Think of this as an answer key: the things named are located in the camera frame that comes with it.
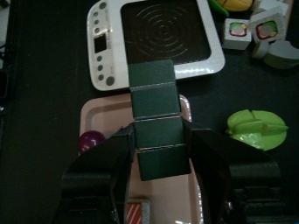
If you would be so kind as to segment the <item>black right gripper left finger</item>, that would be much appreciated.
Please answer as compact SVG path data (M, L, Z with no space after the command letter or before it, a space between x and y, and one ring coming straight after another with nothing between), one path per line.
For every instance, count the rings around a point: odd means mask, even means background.
M84 152L64 172L52 224L125 224L133 156L135 130L129 124Z

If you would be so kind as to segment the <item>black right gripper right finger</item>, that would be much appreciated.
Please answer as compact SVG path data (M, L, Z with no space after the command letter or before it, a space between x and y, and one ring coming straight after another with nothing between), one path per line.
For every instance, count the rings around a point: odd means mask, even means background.
M259 149L185 121L204 224L299 224L280 196L276 161Z

